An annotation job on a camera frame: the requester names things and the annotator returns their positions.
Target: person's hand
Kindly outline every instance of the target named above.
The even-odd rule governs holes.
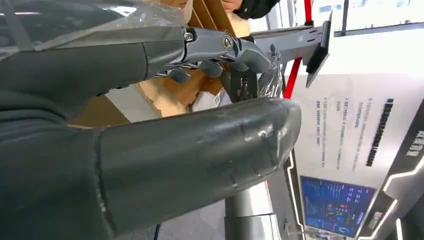
[[[240,9],[242,6],[243,0],[222,0],[225,11],[232,12],[234,10]]]

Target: black jacket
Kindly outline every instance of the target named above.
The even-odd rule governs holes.
[[[271,11],[280,0],[243,0],[234,13],[242,19],[260,19]]]

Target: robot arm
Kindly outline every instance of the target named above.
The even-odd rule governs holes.
[[[300,131],[300,108],[289,100],[103,129],[66,124],[91,96],[205,62],[270,66],[254,43],[185,27],[95,32],[2,59],[1,238],[112,239],[278,171]]]

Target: display screen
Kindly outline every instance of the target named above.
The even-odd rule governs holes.
[[[375,189],[300,177],[306,225],[354,238]]]

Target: red pole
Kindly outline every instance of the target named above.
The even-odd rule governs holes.
[[[305,19],[306,22],[312,22],[312,4],[311,0],[304,0],[305,4]],[[295,88],[296,78],[298,77],[299,67],[301,66],[302,58],[296,58],[293,63],[293,67],[291,68],[290,76],[288,77],[287,86],[284,91],[284,98],[291,99],[293,89]]]
[[[312,21],[311,0],[304,0],[304,3],[305,3],[305,19],[306,19],[306,22],[311,22]]]
[[[293,63],[293,67],[291,68],[290,76],[288,77],[287,86],[284,91],[284,98],[291,99],[293,89],[295,88],[296,78],[298,76],[299,67],[301,66],[302,58],[296,58]]]

